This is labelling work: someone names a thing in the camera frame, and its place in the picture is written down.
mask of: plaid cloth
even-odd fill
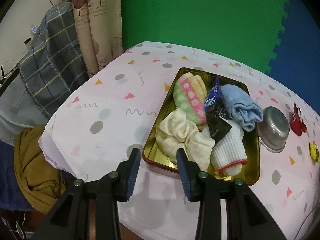
[[[19,68],[28,94],[48,119],[88,80],[70,0],[47,11]]]

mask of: stainless steel bowl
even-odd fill
[[[284,149],[290,132],[284,114],[273,106],[263,110],[263,121],[258,123],[259,141],[270,152],[279,153]]]

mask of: bolt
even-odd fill
[[[109,177],[110,178],[116,178],[118,177],[119,173],[117,171],[112,171],[109,173]]]
[[[82,179],[76,179],[74,182],[73,182],[73,185],[75,186],[80,186],[82,184]]]
[[[208,173],[206,173],[205,171],[201,171],[201,172],[199,172],[198,176],[200,178],[205,179],[206,177],[208,177]]]
[[[235,179],[235,183],[236,183],[238,186],[241,186],[241,185],[244,183],[244,181],[243,181],[242,179],[237,178],[237,179]]]

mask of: tablecloth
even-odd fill
[[[275,106],[288,119],[293,103],[300,107],[307,133],[298,137],[290,131],[279,154],[260,147],[260,179],[251,186],[285,236],[294,239],[319,201],[319,165],[310,158],[308,143],[320,142],[320,117],[282,84],[212,52],[147,41],[129,49],[77,89],[49,120],[39,141],[47,161],[84,181],[115,170],[133,147],[143,149],[181,67],[239,80],[262,108]],[[199,203],[185,202],[179,178],[161,173],[141,161],[132,198],[118,204],[120,221],[143,239],[194,239]],[[226,239],[225,209],[222,216]]]

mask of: blue towel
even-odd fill
[[[14,147],[0,140],[0,208],[33,211],[17,183],[13,158]]]
[[[244,130],[251,132],[255,123],[263,119],[261,107],[245,91],[235,85],[221,86],[221,90],[223,103],[230,118],[238,122]]]

